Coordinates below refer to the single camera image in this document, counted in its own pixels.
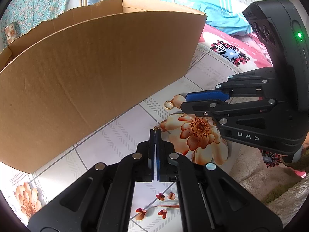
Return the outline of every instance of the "teal floral curtain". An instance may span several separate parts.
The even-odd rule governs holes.
[[[4,45],[6,26],[15,22],[18,35],[27,33],[40,22],[57,17],[66,10],[69,0],[12,0],[2,16],[1,34]]]

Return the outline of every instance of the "brown cardboard box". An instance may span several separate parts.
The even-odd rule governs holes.
[[[205,21],[174,3],[103,0],[13,41],[0,54],[0,161],[34,172],[181,78]]]

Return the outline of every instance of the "ring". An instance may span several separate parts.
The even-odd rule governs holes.
[[[164,103],[164,108],[167,109],[167,110],[172,110],[173,107],[174,107],[174,105],[171,101],[166,101]]]

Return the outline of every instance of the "light blue fabric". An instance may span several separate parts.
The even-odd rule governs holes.
[[[69,0],[12,0],[1,21],[2,39],[7,46],[6,26],[15,22],[16,33],[22,35],[40,22],[57,17],[66,10]]]
[[[246,35],[253,30],[240,11],[233,11],[236,0],[162,0],[185,5],[207,14],[206,24],[228,35]]]

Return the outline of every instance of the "camera lens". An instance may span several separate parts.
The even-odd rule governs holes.
[[[254,27],[255,30],[257,31],[257,34],[265,41],[266,40],[265,35],[256,22],[254,22]]]
[[[267,27],[265,25],[263,25],[263,28],[264,28],[264,33],[265,33],[267,40],[270,41],[273,45],[276,45],[275,39],[272,36],[272,34],[269,32]]]

